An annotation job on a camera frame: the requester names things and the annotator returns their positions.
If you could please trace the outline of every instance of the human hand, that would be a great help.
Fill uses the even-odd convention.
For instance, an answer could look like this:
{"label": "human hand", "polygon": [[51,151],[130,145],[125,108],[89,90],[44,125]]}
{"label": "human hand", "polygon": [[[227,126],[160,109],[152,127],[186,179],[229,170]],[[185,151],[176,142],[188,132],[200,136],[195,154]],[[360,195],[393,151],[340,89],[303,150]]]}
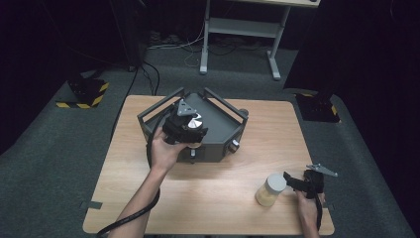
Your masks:
{"label": "human hand", "polygon": [[[303,235],[305,238],[319,237],[317,228],[318,210],[316,208],[315,198],[306,198],[306,193],[296,190],[297,210],[300,222],[302,223]],[[321,204],[325,202],[325,193],[318,194]]]}
{"label": "human hand", "polygon": [[179,143],[171,145],[164,141],[165,138],[166,134],[161,127],[158,127],[152,142],[152,170],[166,174],[175,165],[179,152],[187,144]]}

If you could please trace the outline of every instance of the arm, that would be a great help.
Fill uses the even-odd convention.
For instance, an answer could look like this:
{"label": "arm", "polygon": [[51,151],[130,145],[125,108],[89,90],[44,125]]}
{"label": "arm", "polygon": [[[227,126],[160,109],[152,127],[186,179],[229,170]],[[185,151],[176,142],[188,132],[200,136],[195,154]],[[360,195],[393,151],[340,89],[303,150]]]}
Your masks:
{"label": "arm", "polygon": [[[170,145],[163,140],[165,137],[166,134],[162,129],[157,128],[152,145],[151,171],[129,203],[127,203],[118,217],[118,220],[136,213],[152,202],[164,177],[175,165],[179,152],[186,146],[186,144]],[[148,224],[149,215],[150,213],[148,212],[147,214],[112,230],[108,237],[143,237]]]}
{"label": "arm", "polygon": [[[305,238],[319,238],[318,229],[316,226],[317,208],[315,199],[308,199],[305,194],[296,190],[297,195],[297,210],[299,212],[300,222],[302,224],[303,236]],[[320,200],[323,203],[325,200],[324,193],[320,194]]]}

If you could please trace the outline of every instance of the gray carpet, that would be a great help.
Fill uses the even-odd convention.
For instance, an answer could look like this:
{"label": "gray carpet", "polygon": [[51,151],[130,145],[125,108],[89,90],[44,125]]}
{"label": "gray carpet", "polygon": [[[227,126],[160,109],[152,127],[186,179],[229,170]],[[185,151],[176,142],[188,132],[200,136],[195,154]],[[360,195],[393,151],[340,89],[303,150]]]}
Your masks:
{"label": "gray carpet", "polygon": [[[292,94],[301,90],[282,90],[295,56],[296,51],[277,53],[281,81],[272,80],[265,51],[210,54],[206,75],[198,73],[200,54],[191,56],[181,49],[150,50],[146,61],[160,74],[157,95],[180,86],[187,91],[209,87],[223,98],[291,101],[312,161],[339,173],[338,178],[326,178],[327,204],[336,228],[331,237],[415,237],[340,98],[333,102],[341,123],[301,120]],[[156,73],[146,65],[145,69],[156,83]],[[110,86],[94,109],[55,107],[59,91],[0,157],[1,238],[93,237],[82,230],[85,209],[80,204],[93,194],[133,76],[122,68],[106,70],[100,78]],[[151,94],[141,70],[130,94]]]}

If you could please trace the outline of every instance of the table top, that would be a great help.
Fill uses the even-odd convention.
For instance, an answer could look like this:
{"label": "table top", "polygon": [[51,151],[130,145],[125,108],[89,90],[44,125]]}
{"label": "table top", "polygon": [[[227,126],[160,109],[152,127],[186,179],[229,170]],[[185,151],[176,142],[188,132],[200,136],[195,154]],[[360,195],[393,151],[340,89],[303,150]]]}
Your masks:
{"label": "table top", "polygon": [[[96,233],[114,222],[146,177],[146,140],[137,115],[162,97],[127,97],[83,224]],[[301,234],[297,200],[287,187],[271,207],[255,193],[272,173],[284,171],[301,179],[312,164],[294,108],[285,101],[227,99],[249,111],[249,120],[235,154],[220,163],[177,163],[163,181],[147,234]],[[321,235],[334,233],[324,208]]]}

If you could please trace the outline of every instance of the desk leg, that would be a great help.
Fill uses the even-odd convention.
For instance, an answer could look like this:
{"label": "desk leg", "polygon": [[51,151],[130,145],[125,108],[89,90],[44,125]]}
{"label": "desk leg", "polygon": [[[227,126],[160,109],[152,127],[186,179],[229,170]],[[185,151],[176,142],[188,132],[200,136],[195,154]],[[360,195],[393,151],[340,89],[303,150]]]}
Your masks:
{"label": "desk leg", "polygon": [[209,57],[209,54],[208,54],[209,21],[210,21],[210,0],[207,0],[206,12],[204,16],[204,43],[203,43],[203,49],[201,50],[200,74],[207,73],[207,59]]}
{"label": "desk leg", "polygon": [[281,36],[283,35],[289,12],[290,6],[286,6],[284,9],[283,17],[281,18],[281,23],[278,25],[278,31],[277,35],[275,36],[274,44],[272,45],[272,50],[267,52],[268,61],[269,65],[271,66],[274,80],[280,80],[280,72],[278,70],[277,63],[275,62],[275,54],[277,53],[278,44],[280,43]]}

